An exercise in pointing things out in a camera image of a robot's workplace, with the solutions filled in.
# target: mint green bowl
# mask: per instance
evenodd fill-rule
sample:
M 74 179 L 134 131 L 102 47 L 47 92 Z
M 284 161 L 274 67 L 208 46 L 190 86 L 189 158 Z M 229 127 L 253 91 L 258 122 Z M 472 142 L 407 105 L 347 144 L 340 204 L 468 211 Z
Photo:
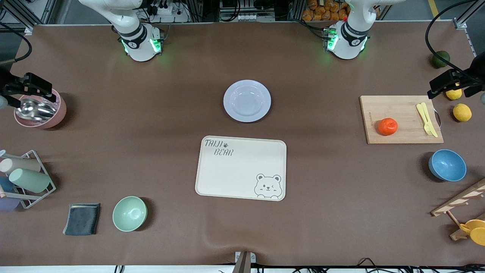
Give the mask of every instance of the mint green bowl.
M 146 219 L 146 205 L 136 196 L 121 199 L 113 210 L 114 226 L 121 231 L 133 231 Z

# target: avocado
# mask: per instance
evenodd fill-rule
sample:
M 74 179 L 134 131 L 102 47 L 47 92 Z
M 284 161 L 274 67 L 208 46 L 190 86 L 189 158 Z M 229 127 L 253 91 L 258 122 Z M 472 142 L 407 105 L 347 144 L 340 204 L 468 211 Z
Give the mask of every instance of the avocado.
M 450 61 L 450 55 L 446 51 L 438 51 L 436 52 L 441 58 L 447 60 L 448 62 Z M 444 68 L 447 66 L 443 61 L 438 59 L 435 55 L 431 58 L 431 65 L 433 65 L 435 68 Z

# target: white plate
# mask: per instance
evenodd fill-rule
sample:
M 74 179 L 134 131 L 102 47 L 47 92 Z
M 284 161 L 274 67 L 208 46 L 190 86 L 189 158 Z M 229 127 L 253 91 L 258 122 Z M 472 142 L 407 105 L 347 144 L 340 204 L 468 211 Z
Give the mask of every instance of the white plate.
M 206 136 L 195 191 L 200 195 L 281 201 L 286 195 L 286 144 L 281 140 Z
M 224 94 L 224 109 L 237 121 L 257 121 L 268 113 L 270 107 L 270 92 L 257 81 L 235 82 Z

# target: wooden cutting board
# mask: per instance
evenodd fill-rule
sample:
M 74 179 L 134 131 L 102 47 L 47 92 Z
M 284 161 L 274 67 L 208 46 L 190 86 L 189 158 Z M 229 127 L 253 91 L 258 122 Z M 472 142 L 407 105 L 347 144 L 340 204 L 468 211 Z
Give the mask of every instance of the wooden cutting board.
M 438 137 L 428 136 L 416 108 L 425 102 Z M 369 144 L 443 143 L 443 136 L 435 117 L 433 102 L 428 96 L 361 96 L 360 106 L 364 117 L 365 133 Z M 377 131 L 378 123 L 385 118 L 395 119 L 398 130 L 390 136 Z

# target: brown table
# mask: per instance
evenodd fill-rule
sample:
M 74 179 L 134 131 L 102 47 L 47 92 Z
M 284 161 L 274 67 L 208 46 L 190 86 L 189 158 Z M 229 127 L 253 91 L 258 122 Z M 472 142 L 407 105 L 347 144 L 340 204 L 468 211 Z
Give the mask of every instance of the brown table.
M 35 27 L 33 53 L 13 73 L 51 81 L 68 115 L 40 131 L 1 111 L 0 140 L 11 154 L 37 150 L 58 189 L 26 211 L 0 214 L 0 264 L 216 264 L 240 250 L 267 265 L 355 265 L 362 257 L 378 265 L 485 263 L 485 248 L 451 241 L 456 225 L 429 214 L 485 175 L 479 97 L 460 99 L 473 111 L 466 123 L 451 119 L 455 102 L 434 100 L 444 144 L 366 144 L 360 95 L 424 95 L 444 71 L 428 64 L 427 24 L 378 22 L 351 61 L 324 53 L 296 23 L 177 25 L 163 55 L 146 63 L 126 57 L 108 26 Z M 451 22 L 436 23 L 431 42 L 462 68 L 473 59 Z M 272 94 L 260 122 L 238 123 L 222 107 L 226 88 L 241 79 Z M 207 135 L 285 141 L 285 199 L 197 195 Z M 443 148 L 466 160 L 462 181 L 438 183 L 427 170 Z M 149 204 L 142 231 L 123 233 L 112 223 L 115 204 L 128 195 Z M 62 234 L 69 204 L 97 202 L 96 235 Z M 478 199 L 454 214 L 467 221 L 484 208 Z

